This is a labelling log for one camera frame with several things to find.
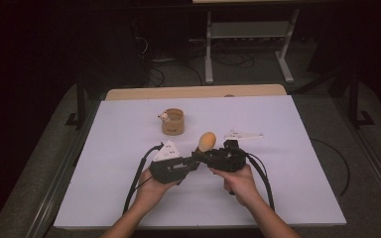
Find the finger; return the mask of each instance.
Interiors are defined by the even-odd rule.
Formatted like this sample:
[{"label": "finger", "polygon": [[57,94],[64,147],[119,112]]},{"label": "finger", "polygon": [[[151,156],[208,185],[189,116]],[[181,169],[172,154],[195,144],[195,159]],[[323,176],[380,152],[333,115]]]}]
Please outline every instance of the finger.
[{"label": "finger", "polygon": [[182,182],[182,180],[172,181],[172,182],[167,183],[167,184],[166,184],[166,187],[167,187],[167,188],[171,188],[172,186],[181,184],[181,182]]},{"label": "finger", "polygon": [[226,180],[224,180],[224,189],[228,192],[231,192],[230,184]]},{"label": "finger", "polygon": [[219,171],[219,170],[216,170],[214,168],[209,168],[215,175],[218,175],[220,177],[223,177],[224,179],[229,179],[230,178],[230,174],[228,172],[224,172],[224,171]]}]

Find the white tabletop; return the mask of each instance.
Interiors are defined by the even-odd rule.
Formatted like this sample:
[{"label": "white tabletop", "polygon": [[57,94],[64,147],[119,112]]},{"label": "white tabletop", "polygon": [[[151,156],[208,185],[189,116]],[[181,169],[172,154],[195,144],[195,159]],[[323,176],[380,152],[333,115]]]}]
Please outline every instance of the white tabletop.
[{"label": "white tabletop", "polygon": [[[185,113],[185,132],[166,136],[157,117],[168,108]],[[111,226],[123,205],[141,158],[172,140],[184,157],[199,137],[235,131],[262,133],[240,148],[265,164],[277,213],[290,225],[340,225],[345,218],[323,173],[291,96],[247,96],[103,101],[55,222],[56,227]],[[156,152],[150,154],[147,166]],[[257,186],[268,201],[259,176]],[[222,188],[205,165],[168,191],[140,228],[254,226],[250,213]]]}]

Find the power cord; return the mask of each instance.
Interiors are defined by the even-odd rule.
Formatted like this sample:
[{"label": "power cord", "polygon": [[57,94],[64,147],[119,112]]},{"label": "power cord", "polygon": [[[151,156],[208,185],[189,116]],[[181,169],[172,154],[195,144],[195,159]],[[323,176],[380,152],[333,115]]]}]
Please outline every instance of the power cord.
[{"label": "power cord", "polygon": [[[250,67],[253,67],[255,65],[256,57],[258,55],[262,54],[262,53],[265,53],[265,50],[268,47],[270,47],[272,43],[274,43],[276,41],[277,41],[276,39],[270,39],[270,40],[268,40],[268,42],[266,42],[265,45],[263,47],[261,47],[260,49],[258,49],[257,50],[258,52],[253,54],[253,55],[246,54],[247,56],[245,56],[243,54],[235,54],[236,56],[239,56],[241,58],[241,60],[239,60],[239,61],[234,61],[232,59],[229,59],[228,56],[230,54],[228,54],[228,53],[225,53],[226,54],[225,57],[222,57],[219,54],[211,54],[211,56],[212,56],[212,58],[216,62],[218,62],[220,64],[223,64],[223,65],[226,65],[226,66],[236,66],[236,67],[240,67],[240,68],[250,68]],[[244,47],[238,47],[237,49],[244,50]],[[227,51],[228,50],[228,46],[227,45],[223,45],[222,46],[222,50],[224,52]]]},{"label": "power cord", "polygon": [[196,74],[196,76],[197,76],[197,78],[199,80],[199,85],[203,86],[202,77],[200,77],[199,72],[196,69],[194,69],[193,67],[189,66],[189,65],[181,64],[181,63],[167,63],[167,64],[154,65],[152,67],[152,69],[154,69],[154,68],[160,68],[160,67],[168,67],[168,66],[180,66],[180,67],[185,67],[185,68],[188,68],[188,69],[192,70]]},{"label": "power cord", "polygon": [[129,209],[129,203],[131,202],[131,198],[132,198],[132,195],[135,193],[135,190],[140,185],[142,185],[144,182],[148,181],[148,179],[147,179],[144,182],[142,182],[141,184],[139,184],[138,186],[135,186],[138,183],[139,176],[141,175],[141,172],[144,169],[145,163],[147,162],[147,157],[150,155],[150,153],[152,153],[155,150],[160,151],[163,148],[163,146],[164,146],[164,144],[162,143],[159,146],[155,146],[155,147],[151,148],[145,154],[145,156],[141,159],[141,162],[140,162],[140,164],[138,166],[137,173],[135,174],[134,180],[132,181],[131,187],[129,188],[129,192],[128,192],[128,195],[126,197],[125,206],[123,207],[123,213],[122,214],[125,214],[125,212]]},{"label": "power cord", "polygon": [[[151,70],[154,70],[154,71],[158,72],[158,73],[160,74],[161,77],[156,77],[155,75],[153,75],[153,74],[151,73]],[[164,73],[163,73],[161,70],[159,70],[159,69],[157,69],[157,68],[154,68],[154,67],[152,67],[152,68],[149,69],[149,73],[150,73],[151,76],[153,76],[154,78],[160,80],[160,82],[155,82],[155,81],[153,81],[153,79],[152,79],[151,76],[150,76],[150,82],[154,83],[154,85],[155,85],[156,87],[161,87],[161,86],[163,85],[164,81],[165,81],[165,78],[166,78],[165,75],[164,75]]]},{"label": "power cord", "polygon": [[147,182],[148,180],[152,179],[153,177],[149,177],[147,179],[145,179],[143,182],[141,182],[140,184],[138,184],[136,187],[135,187],[135,190],[137,190],[140,186],[144,185],[145,182]]},{"label": "power cord", "polygon": [[267,194],[268,194],[269,206],[271,207],[271,209],[273,209],[275,211],[274,197],[272,194],[271,185],[270,185],[268,177],[266,175],[266,171],[264,173],[262,171],[261,167],[259,167],[258,163],[256,163],[256,161],[247,153],[246,153],[246,158],[249,160],[250,164],[252,164],[252,166],[258,172],[259,176],[262,179],[262,182],[265,184],[265,188],[266,188]]},{"label": "power cord", "polygon": [[349,187],[349,183],[350,183],[350,180],[351,180],[351,170],[349,168],[349,164],[345,158],[345,156],[342,155],[342,153],[337,150],[335,147],[333,147],[332,145],[328,144],[327,142],[324,142],[324,141],[321,141],[321,140],[318,140],[318,139],[315,139],[315,138],[310,138],[311,141],[314,141],[314,142],[319,142],[323,145],[326,145],[328,146],[329,148],[333,149],[337,154],[339,154],[339,156],[341,157],[342,161],[344,162],[345,164],[345,168],[347,170],[347,180],[345,182],[345,187],[344,189],[341,191],[341,193],[339,194],[338,196],[338,199],[339,199],[339,202],[341,202],[341,199],[342,197],[345,195],[346,191],[348,190],[348,187]]},{"label": "power cord", "polygon": [[250,154],[250,153],[246,153],[246,154],[249,155],[250,157],[255,158],[262,165],[262,168],[264,169],[265,177],[267,178],[268,174],[267,174],[267,169],[265,169],[264,163],[262,163],[262,161],[258,157],[256,157],[255,155]]}]

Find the black cable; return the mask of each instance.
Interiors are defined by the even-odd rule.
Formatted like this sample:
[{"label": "black cable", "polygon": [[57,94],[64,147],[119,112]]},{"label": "black cable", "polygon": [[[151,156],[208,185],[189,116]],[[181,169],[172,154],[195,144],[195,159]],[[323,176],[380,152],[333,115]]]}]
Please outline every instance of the black cable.
[{"label": "black cable", "polygon": [[211,56],[216,62],[223,64],[223,65],[226,65],[226,66],[250,68],[250,67],[253,67],[255,65],[255,56],[256,55],[255,56],[249,56],[248,58],[244,57],[242,54],[236,54],[236,55],[241,57],[241,61],[233,61],[233,60],[228,59],[228,58],[221,58],[218,55],[211,55]]},{"label": "black cable", "polygon": [[128,195],[127,195],[126,200],[125,200],[125,206],[123,207],[123,213],[122,214],[125,214],[125,212],[129,209],[129,203],[131,202],[132,195],[134,194],[134,192],[136,190],[135,185],[137,184],[139,176],[141,175],[141,172],[144,169],[144,166],[145,166],[145,163],[147,161],[148,155],[150,155],[150,153],[152,153],[155,150],[160,151],[163,148],[163,146],[164,145],[162,143],[160,146],[155,146],[155,147],[151,148],[145,154],[145,156],[141,159],[141,162],[140,162],[140,164],[138,166],[137,173],[135,174],[134,180],[132,181],[131,187],[129,188],[129,192],[128,192]]},{"label": "black cable", "polygon": [[349,164],[348,164],[348,161],[346,160],[345,156],[342,155],[342,153],[337,150],[335,147],[333,147],[332,145],[324,142],[324,141],[321,141],[321,140],[318,140],[318,139],[315,139],[315,138],[309,138],[311,139],[311,141],[315,141],[315,142],[319,142],[319,143],[322,143],[323,145],[326,145],[328,146],[329,148],[333,149],[337,154],[339,154],[339,156],[341,157],[342,161],[344,162],[345,164],[345,167],[347,169],[347,180],[346,180],[346,183],[345,183],[345,187],[344,189],[342,190],[342,192],[339,194],[339,198],[343,197],[345,192],[348,190],[348,187],[349,187],[349,183],[350,183],[350,180],[351,180],[351,170],[349,168]]},{"label": "black cable", "polygon": [[270,207],[271,207],[271,209],[275,210],[274,197],[272,195],[271,185],[269,184],[267,176],[264,174],[261,167],[259,167],[259,165],[256,163],[256,161],[252,157],[250,157],[247,153],[246,153],[246,157],[247,157],[247,159],[249,159],[250,164],[252,164],[252,166],[256,169],[259,176],[261,176],[261,179],[265,184],[265,188],[267,189]]},{"label": "black cable", "polygon": [[203,82],[202,82],[202,78],[200,77],[200,74],[198,71],[196,71],[196,69],[194,69],[193,67],[189,66],[189,65],[185,65],[185,64],[179,64],[179,63],[174,63],[174,64],[161,64],[161,65],[155,65],[154,67],[157,68],[157,67],[166,67],[166,66],[182,66],[182,67],[186,67],[192,71],[194,71],[194,73],[196,74],[197,78],[199,79],[199,85],[200,86],[203,86]]},{"label": "black cable", "polygon": [[[158,72],[158,73],[161,75],[161,78],[155,77],[155,76],[151,73],[151,70],[154,70],[154,71]],[[150,68],[150,74],[151,74],[153,77],[155,77],[155,78],[157,78],[158,80],[160,80],[159,83],[156,83],[156,82],[154,82],[153,80],[151,80],[151,78],[150,78],[150,81],[153,82],[153,83],[155,84],[156,87],[160,87],[161,85],[163,85],[163,83],[164,83],[166,77],[165,77],[164,73],[163,73],[161,70],[152,67],[152,68]]]},{"label": "black cable", "polygon": [[139,183],[136,187],[135,187],[135,190],[137,190],[140,186],[144,185],[145,182],[147,182],[148,180],[152,179],[153,177],[149,177],[147,179],[145,179],[143,182]]},{"label": "black cable", "polygon": [[[213,45],[211,45],[211,49],[214,50],[215,48],[218,47],[218,45],[223,41],[224,39],[219,39],[219,41]],[[194,59],[194,58],[197,58],[197,57],[201,57],[201,56],[204,56],[204,54],[206,54],[206,43],[203,44],[202,47],[196,49],[196,50],[192,50],[188,53],[188,58],[189,59]]]},{"label": "black cable", "polygon": [[261,163],[261,165],[262,165],[262,167],[263,167],[263,169],[264,169],[264,172],[265,172],[265,176],[268,177],[267,169],[265,169],[265,165],[264,165],[264,163],[262,163],[262,161],[261,161],[258,157],[256,157],[255,155],[250,154],[250,153],[246,153],[246,154],[249,155],[249,156],[251,156],[251,157],[253,157],[253,158],[255,158],[259,163]]}]

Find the small wooden bowl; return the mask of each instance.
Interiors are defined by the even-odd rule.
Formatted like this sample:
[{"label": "small wooden bowl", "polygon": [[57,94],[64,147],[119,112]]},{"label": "small wooden bowl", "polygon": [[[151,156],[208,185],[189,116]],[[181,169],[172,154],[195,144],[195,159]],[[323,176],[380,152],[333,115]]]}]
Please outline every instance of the small wooden bowl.
[{"label": "small wooden bowl", "polygon": [[170,121],[165,121],[162,124],[162,131],[169,136],[179,136],[185,130],[185,114],[181,109],[170,108],[166,110]]}]

